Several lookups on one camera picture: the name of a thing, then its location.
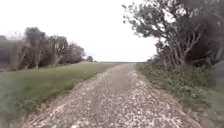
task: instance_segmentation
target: lawn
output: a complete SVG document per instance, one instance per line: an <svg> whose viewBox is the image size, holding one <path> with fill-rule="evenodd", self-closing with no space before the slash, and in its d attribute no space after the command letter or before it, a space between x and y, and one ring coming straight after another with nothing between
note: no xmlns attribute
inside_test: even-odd
<svg viewBox="0 0 224 128"><path fill-rule="evenodd" d="M37 110L77 83L93 77L116 63L83 62L38 70L0 73L0 123Z"/></svg>

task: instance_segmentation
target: sky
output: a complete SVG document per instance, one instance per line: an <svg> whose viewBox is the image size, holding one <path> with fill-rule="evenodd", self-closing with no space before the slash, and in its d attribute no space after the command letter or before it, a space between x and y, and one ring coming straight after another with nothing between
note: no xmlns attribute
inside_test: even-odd
<svg viewBox="0 0 224 128"><path fill-rule="evenodd" d="M66 36L97 61L146 61L155 39L139 38L123 24L122 4L131 0L0 0L0 35L18 36L26 27Z"/></svg>

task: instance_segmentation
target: green grass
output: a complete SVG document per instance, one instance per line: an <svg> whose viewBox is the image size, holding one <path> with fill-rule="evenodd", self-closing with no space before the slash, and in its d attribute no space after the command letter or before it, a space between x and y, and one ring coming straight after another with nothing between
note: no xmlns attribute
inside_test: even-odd
<svg viewBox="0 0 224 128"><path fill-rule="evenodd" d="M114 65L116 63L83 62L56 68L0 73L0 119L9 121L34 112L42 103L68 92L77 83Z"/></svg>
<svg viewBox="0 0 224 128"><path fill-rule="evenodd" d="M155 87L174 95L185 110L202 113L209 108L206 101L209 84L206 70L193 67L168 70L150 64L139 64L138 69Z"/></svg>
<svg viewBox="0 0 224 128"><path fill-rule="evenodd" d="M190 109L203 117L202 122L206 119L206 127L224 128L224 94L209 82L208 69L182 67L174 70L146 63L138 64L138 69L154 87L176 97L185 112Z"/></svg>

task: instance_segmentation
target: grassy verge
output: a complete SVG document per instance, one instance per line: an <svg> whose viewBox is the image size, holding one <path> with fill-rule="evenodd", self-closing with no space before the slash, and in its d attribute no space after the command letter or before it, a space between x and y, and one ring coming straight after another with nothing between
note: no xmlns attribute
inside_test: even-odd
<svg viewBox="0 0 224 128"><path fill-rule="evenodd" d="M167 90L176 97L185 110L202 113L209 108L206 101L208 73L200 68L183 67L166 70L149 64L139 64L139 71L153 85Z"/></svg>
<svg viewBox="0 0 224 128"><path fill-rule="evenodd" d="M79 63L56 68L0 73L0 120L29 114L115 63Z"/></svg>

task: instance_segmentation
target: gravel path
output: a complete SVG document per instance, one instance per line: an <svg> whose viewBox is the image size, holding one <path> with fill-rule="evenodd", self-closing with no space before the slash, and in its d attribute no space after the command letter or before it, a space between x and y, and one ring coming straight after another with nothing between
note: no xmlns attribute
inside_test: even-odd
<svg viewBox="0 0 224 128"><path fill-rule="evenodd" d="M152 87L134 64L123 64L88 80L23 128L201 128L179 105Z"/></svg>

